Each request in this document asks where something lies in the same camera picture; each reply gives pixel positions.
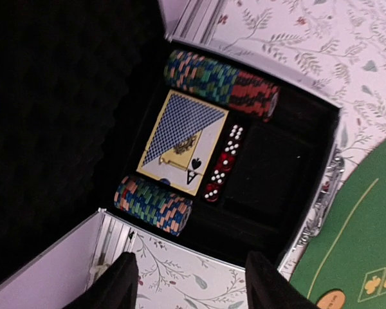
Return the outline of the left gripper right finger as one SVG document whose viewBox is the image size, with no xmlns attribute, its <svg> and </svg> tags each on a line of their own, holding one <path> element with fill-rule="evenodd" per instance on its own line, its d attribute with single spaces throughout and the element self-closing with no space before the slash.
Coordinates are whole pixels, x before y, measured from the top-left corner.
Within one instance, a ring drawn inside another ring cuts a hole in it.
<svg viewBox="0 0 386 309">
<path fill-rule="evenodd" d="M 245 280 L 249 308 L 317 309 L 317 306 L 294 289 L 260 252 L 248 253 Z"/>
</svg>

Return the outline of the orange big blind button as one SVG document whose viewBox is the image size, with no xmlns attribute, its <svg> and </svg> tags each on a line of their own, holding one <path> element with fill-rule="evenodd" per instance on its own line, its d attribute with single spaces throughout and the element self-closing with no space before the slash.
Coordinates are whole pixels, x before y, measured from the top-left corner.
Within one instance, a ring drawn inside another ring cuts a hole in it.
<svg viewBox="0 0 386 309">
<path fill-rule="evenodd" d="M 342 309 L 346 302 L 346 295 L 340 289 L 333 289 L 323 294 L 316 302 L 320 309 Z"/>
</svg>

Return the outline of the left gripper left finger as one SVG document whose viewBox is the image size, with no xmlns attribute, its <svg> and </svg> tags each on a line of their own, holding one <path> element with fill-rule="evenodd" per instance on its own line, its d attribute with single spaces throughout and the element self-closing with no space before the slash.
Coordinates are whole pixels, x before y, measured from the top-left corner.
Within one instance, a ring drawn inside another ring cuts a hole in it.
<svg viewBox="0 0 386 309">
<path fill-rule="evenodd" d="M 88 290 L 64 308 L 135 308 L 137 293 L 136 256 L 130 252 L 123 252 Z"/>
</svg>

